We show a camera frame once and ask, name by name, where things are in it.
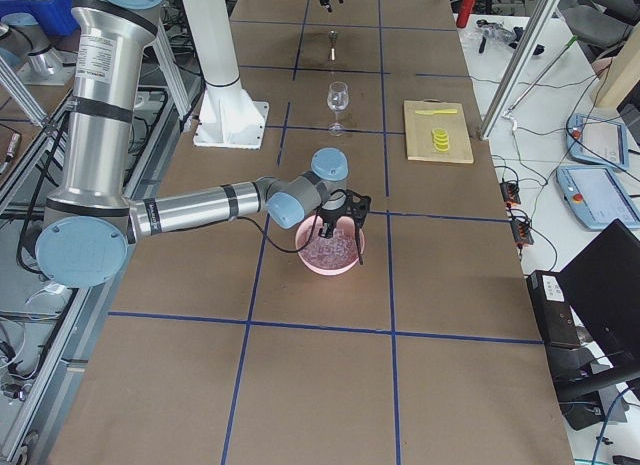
red fire extinguisher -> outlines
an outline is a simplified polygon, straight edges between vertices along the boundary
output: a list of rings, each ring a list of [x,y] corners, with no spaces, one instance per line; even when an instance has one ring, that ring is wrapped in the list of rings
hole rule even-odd
[[[458,28],[464,28],[467,26],[467,22],[469,21],[469,15],[473,11],[473,5],[476,3],[476,0],[462,0],[462,6],[460,7],[460,11],[458,12],[458,20],[456,21],[456,25]]]

robotic arm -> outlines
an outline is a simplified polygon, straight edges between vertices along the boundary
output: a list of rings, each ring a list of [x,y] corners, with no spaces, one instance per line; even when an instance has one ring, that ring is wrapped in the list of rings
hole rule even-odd
[[[42,272],[69,287],[98,285],[122,268],[127,245],[142,237],[264,209],[291,228],[321,207],[320,235],[326,238],[341,216],[362,227],[371,199],[347,190],[347,160],[333,148],[318,151],[311,169],[290,183],[265,177],[141,202],[122,195],[142,51],[157,33],[161,1],[73,0],[82,35],[63,178],[47,197],[45,228],[36,243]]]

white pillar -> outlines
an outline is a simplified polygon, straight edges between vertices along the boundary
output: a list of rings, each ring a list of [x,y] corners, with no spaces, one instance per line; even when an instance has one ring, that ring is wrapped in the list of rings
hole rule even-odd
[[[225,0],[183,2],[207,81],[194,143],[260,148],[269,105],[242,88]]]

blue container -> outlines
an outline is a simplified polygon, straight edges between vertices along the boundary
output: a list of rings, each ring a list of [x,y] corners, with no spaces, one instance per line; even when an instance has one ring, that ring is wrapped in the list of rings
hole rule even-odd
[[[71,35],[78,22],[71,15],[71,0],[0,0],[0,17],[30,13],[47,35]]]

label sticker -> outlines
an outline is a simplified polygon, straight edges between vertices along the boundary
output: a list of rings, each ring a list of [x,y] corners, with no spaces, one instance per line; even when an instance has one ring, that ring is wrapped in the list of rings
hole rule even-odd
[[[562,293],[562,289],[560,288],[556,277],[543,275],[542,283],[544,284],[544,294],[547,296],[547,300],[552,302],[564,302],[564,294]]]
[[[116,41],[93,35],[82,35],[78,48],[76,78],[111,83]]]

